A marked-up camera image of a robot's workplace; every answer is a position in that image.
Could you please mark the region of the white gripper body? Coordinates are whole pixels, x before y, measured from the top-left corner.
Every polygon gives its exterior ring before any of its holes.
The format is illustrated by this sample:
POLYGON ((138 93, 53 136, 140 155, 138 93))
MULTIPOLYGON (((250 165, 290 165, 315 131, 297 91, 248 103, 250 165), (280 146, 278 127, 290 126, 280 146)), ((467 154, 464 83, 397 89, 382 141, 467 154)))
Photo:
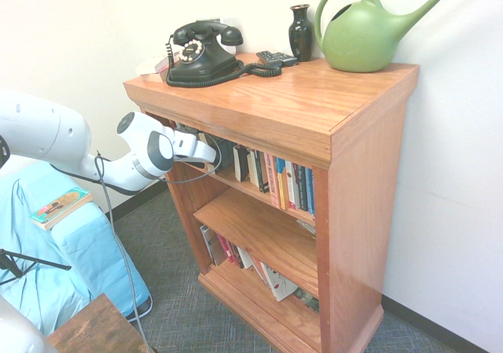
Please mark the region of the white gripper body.
POLYGON ((209 144, 197 141, 194 152, 196 162, 213 163, 217 157, 217 152, 209 144))

